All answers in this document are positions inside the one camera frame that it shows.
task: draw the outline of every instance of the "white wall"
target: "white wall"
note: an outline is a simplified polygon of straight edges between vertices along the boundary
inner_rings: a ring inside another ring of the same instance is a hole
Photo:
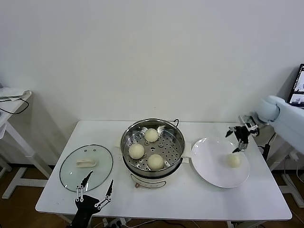
[[[237,121],[303,62],[303,8],[302,0],[3,0],[1,83],[34,92],[13,124],[54,163],[80,119]]]

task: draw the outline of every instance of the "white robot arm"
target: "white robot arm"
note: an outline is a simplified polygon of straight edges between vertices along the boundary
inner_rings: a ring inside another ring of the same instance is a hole
[[[273,126],[275,132],[300,153],[304,153],[304,109],[294,107],[277,96],[260,103],[259,120]]]

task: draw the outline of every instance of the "stainless steel steamer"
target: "stainless steel steamer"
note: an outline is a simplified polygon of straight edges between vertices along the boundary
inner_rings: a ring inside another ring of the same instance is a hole
[[[157,141],[148,142],[145,140],[144,134],[149,128],[157,130],[159,134]],[[144,156],[138,160],[129,156],[129,147],[135,143],[141,144],[145,149]],[[178,169],[182,162],[181,155],[185,149],[185,140],[181,131],[170,122],[160,119],[146,119],[135,122],[128,127],[121,138],[120,148],[123,161],[131,171],[133,180],[141,179],[149,180],[148,182],[157,182],[157,179],[163,179]],[[147,161],[155,153],[164,159],[164,168],[151,171]]]

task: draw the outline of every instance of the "steamed bun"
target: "steamed bun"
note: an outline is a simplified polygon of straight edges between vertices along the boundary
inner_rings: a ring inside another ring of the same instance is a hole
[[[152,171],[161,170],[164,167],[164,160],[159,154],[153,154],[148,158],[148,166]]]
[[[144,155],[144,147],[140,144],[133,144],[129,148],[129,155],[133,159],[140,159]]]
[[[227,163],[231,168],[238,168],[241,166],[242,160],[238,153],[230,153],[227,156]]]
[[[148,141],[148,142],[155,142],[156,140],[158,140],[158,132],[157,130],[150,128],[148,129],[145,133],[144,133],[144,138]]]

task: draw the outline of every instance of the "perforated steamer tray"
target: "perforated steamer tray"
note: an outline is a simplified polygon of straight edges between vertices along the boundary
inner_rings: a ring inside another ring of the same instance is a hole
[[[144,132],[146,130],[137,132],[127,141],[123,152],[128,163],[140,170],[150,171],[147,162],[152,154],[159,154],[164,159],[164,169],[176,163],[181,157],[182,152],[181,146],[175,137],[167,131],[158,129],[159,139],[155,142],[148,142],[144,139]],[[129,147],[136,143],[144,147],[144,156],[141,159],[132,159],[129,156]]]

